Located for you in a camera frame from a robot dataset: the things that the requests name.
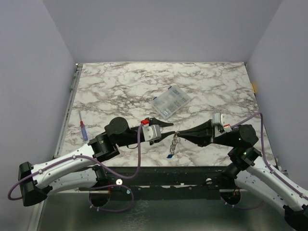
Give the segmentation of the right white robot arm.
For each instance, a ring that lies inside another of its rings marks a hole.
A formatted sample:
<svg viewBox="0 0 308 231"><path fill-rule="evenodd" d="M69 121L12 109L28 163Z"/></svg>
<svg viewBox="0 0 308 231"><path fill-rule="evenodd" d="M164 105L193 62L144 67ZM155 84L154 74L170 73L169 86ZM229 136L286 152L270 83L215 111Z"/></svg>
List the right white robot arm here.
<svg viewBox="0 0 308 231"><path fill-rule="evenodd" d="M234 185L264 200L282 213L296 231L308 229L308 192L271 165L254 145L258 141L252 125L221 125L208 120L178 136L199 147L219 144L231 147L231 160L221 175L226 188Z"/></svg>

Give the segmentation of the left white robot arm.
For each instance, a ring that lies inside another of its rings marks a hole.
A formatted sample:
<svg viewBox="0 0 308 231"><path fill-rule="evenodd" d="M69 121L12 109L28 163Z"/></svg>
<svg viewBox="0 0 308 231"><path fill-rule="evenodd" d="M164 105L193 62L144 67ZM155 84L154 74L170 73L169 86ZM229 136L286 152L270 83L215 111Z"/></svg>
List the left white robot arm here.
<svg viewBox="0 0 308 231"><path fill-rule="evenodd" d="M161 128L170 127L171 123L156 118L146 118L137 127L130 128L123 117L113 118L105 131L76 150L41 164L24 162L19 166L18 187L24 206L36 205L48 195L73 189L91 188L101 190L106 185L106 177L101 164L119 155L119 147L137 146L136 172L127 176L137 176L141 167L141 143L160 142L170 132L161 133Z"/></svg>

